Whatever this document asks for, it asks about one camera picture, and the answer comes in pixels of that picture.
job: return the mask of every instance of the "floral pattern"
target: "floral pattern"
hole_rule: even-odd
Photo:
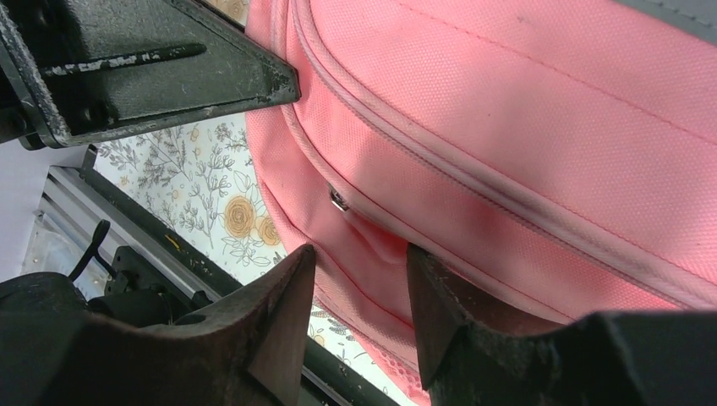
[[[95,170],[243,284],[287,252],[259,193],[243,114],[98,146]],[[413,404],[315,301],[308,334],[400,404]]]

